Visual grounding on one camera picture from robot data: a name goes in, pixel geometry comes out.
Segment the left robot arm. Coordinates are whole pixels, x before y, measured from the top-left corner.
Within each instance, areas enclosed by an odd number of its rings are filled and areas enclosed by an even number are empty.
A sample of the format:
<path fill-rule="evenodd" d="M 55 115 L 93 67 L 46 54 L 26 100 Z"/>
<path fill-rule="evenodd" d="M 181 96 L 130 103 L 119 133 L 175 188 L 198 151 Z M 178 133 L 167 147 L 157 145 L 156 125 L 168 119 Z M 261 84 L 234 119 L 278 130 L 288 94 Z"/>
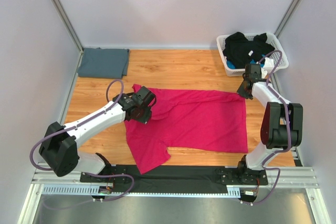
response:
<path fill-rule="evenodd" d="M 155 94 L 146 87 L 137 92 L 119 94 L 84 118 L 65 125 L 51 124 L 39 154 L 58 177 L 78 171 L 104 183 L 113 173 L 111 164 L 103 155 L 80 152 L 79 147 L 115 124 L 130 120 L 146 124 L 155 104 Z"/>

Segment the pink t shirt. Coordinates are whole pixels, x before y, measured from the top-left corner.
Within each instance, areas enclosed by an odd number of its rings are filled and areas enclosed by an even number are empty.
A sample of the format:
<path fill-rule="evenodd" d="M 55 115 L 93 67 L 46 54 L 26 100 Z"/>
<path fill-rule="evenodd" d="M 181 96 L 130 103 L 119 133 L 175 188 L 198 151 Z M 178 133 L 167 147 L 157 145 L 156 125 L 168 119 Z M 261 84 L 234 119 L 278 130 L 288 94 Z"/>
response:
<path fill-rule="evenodd" d="M 246 102 L 217 90 L 150 88 L 156 96 L 147 124 L 126 121 L 126 138 L 145 174 L 170 159 L 169 147 L 247 153 Z"/>

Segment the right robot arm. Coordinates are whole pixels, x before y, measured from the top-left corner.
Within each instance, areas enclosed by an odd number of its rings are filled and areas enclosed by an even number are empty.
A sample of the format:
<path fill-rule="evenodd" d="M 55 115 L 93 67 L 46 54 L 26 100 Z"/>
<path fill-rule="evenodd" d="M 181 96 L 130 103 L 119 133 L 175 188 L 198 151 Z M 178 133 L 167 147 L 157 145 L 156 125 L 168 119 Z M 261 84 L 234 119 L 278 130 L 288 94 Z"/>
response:
<path fill-rule="evenodd" d="M 277 155 L 301 144 L 303 106 L 281 96 L 271 82 L 262 77 L 257 63 L 246 65 L 237 94 L 245 99 L 255 98 L 265 107 L 260 143 L 237 166 L 237 179 L 248 184 L 255 177 L 260 178 Z"/>

